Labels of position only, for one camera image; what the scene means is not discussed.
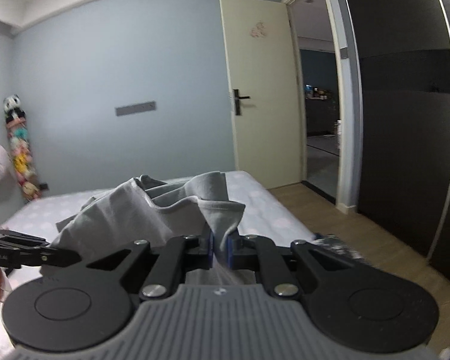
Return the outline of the grey t-shirt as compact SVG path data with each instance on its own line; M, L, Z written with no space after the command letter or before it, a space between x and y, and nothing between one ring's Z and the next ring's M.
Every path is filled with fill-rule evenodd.
M253 272L233 271L226 262L227 237L237 230L244 211L244 204L229 199L222 172L171 184L141 175L92 197L77 214L59 222L52 247L73 250L88 260L139 239L159 247L173 237L199 236L210 228L213 267L188 272L187 284L253 284Z

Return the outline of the blue bedsheet with pink clouds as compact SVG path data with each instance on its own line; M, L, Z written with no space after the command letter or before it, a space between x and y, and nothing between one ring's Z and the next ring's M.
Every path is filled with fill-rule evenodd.
M299 239L311 242L315 235L249 173L226 173L228 196L245 205L238 230L241 235L256 234L271 238L278 246ZM42 237L51 242L58 233L56 224L75 215L91 198L105 189L45 197L23 206L1 228Z

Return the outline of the dark patterned folded garment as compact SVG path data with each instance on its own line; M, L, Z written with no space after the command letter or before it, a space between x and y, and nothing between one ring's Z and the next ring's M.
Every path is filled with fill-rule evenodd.
M351 246L343 242L343 240L341 240L336 235L322 235L320 233L315 233L314 240L311 241L311 243L334 252L335 254L361 262L365 261L364 257L357 250L353 249Z

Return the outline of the hanging plush toy organizer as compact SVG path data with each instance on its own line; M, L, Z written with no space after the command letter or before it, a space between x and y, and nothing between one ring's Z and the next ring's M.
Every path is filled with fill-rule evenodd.
M26 113L16 94L4 100L4 118L17 182L25 201L31 202L41 197L41 189L30 148Z

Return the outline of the cream bedroom door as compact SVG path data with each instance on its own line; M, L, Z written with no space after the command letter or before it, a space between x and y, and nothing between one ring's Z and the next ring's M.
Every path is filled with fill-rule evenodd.
M302 178L302 112L289 14L266 0L219 0L235 166L267 189Z

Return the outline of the dark wardrobe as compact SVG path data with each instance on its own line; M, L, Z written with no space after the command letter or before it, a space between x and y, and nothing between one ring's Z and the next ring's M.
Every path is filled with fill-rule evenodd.
M362 82L358 210L450 280L450 0L347 0Z

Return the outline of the grey wall plate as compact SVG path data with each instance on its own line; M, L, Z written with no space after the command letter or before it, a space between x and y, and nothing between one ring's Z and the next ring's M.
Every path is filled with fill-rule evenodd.
M117 117L129 116L133 114L144 113L147 111L155 111L157 109L156 102L142 102L128 106L120 106L115 108L115 114Z

